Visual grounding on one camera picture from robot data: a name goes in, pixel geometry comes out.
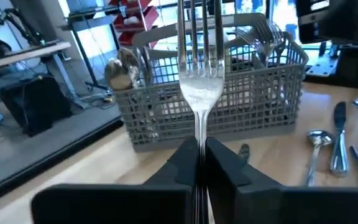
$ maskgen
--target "desk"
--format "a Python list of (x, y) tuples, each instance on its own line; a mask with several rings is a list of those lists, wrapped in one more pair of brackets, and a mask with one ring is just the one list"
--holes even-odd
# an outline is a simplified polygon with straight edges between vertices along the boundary
[(67, 72), (65, 70), (65, 67), (62, 64), (60, 57), (57, 55), (59, 51), (71, 47), (70, 43), (53, 41), (53, 42), (47, 42), (46, 46), (47, 47), (33, 46), (29, 49), (20, 50), (17, 52), (11, 52), (6, 57), (0, 58), (0, 67), (30, 58), (52, 55), (53, 61), (55, 62), (57, 68), (59, 69), (59, 72), (63, 77), (63, 81), (65, 82), (65, 85), (68, 88), (74, 102), (78, 104), (80, 107), (86, 108), (88, 105), (79, 100), (79, 96), (75, 92), (73, 84), (71, 83), (67, 75)]
[[(224, 144), (238, 152), (250, 146), (250, 164), (284, 185), (300, 185), (307, 173), (312, 147), (306, 141), (310, 129), (333, 132), (333, 109), (338, 101), (358, 98), (358, 90), (306, 83), (301, 99), (296, 132), (287, 136), (257, 138)], [(347, 108), (347, 147), (358, 147), (358, 110)], [(350, 173), (337, 178), (329, 173), (330, 148), (319, 155), (316, 185), (358, 187), (358, 167), (349, 155)], [(135, 153), (121, 128), (46, 171), (27, 184), (0, 198), (0, 224), (30, 224), (30, 200), (41, 189), (58, 183), (140, 184), (154, 174), (175, 152), (167, 149)]]

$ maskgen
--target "fork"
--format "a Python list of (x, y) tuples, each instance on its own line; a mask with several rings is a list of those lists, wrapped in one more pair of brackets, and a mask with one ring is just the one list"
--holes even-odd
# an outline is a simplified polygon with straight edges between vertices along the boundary
[(191, 6), (192, 61), (191, 69), (186, 62), (186, 27), (184, 2), (178, 2), (178, 74), (183, 97), (195, 114), (195, 137), (198, 142), (198, 168), (194, 197), (194, 223), (208, 223), (208, 196), (206, 187), (206, 127), (209, 112), (219, 100), (224, 86), (224, 46), (221, 0), (214, 1), (215, 54), (211, 54), (208, 40), (207, 2), (202, 0), (202, 25), (204, 36), (204, 63), (200, 63), (197, 45), (195, 0)]

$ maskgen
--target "fork tines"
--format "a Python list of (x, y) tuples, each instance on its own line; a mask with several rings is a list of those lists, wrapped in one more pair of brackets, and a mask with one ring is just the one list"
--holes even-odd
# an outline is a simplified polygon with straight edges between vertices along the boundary
[[(190, 0), (190, 15), (191, 15), (191, 34), (193, 36), (192, 44), (192, 65), (193, 70), (199, 69), (200, 58), (198, 55), (197, 44), (197, 21), (195, 11), (195, 1)], [(212, 18), (208, 19), (207, 15), (207, 0), (202, 0), (202, 28), (204, 35), (204, 69), (209, 70), (212, 67), (224, 68), (224, 42), (223, 42), (223, 24), (222, 24), (222, 7), (221, 0), (214, 1), (214, 29), (215, 29), (215, 50), (214, 57), (211, 58), (211, 52), (209, 51), (208, 40), (208, 21), (212, 22)], [(187, 71), (186, 66), (186, 25), (185, 25), (185, 13), (184, 13), (184, 0), (178, 1), (178, 58), (179, 58), (179, 71)]]

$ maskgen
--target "gray plastic basket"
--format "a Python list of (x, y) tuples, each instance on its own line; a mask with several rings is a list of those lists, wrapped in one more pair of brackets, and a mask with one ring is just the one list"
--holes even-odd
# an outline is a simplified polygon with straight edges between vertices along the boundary
[[(176, 30), (175, 25), (159, 29)], [(139, 47), (154, 41), (147, 37), (156, 30), (138, 34), (136, 39), (141, 37), (142, 40)], [(295, 128), (308, 61), (301, 47), (287, 38), (280, 60), (283, 64), (277, 65), (277, 56), (273, 54), (269, 68), (259, 70), (250, 62), (252, 51), (242, 39), (226, 43), (225, 49), (228, 58), (225, 86), (222, 97), (209, 114), (208, 136), (220, 141), (235, 141), (291, 133)], [(115, 92), (136, 151), (176, 148), (195, 131), (193, 112), (178, 82), (177, 52), (149, 50), (149, 54), (154, 84)]]

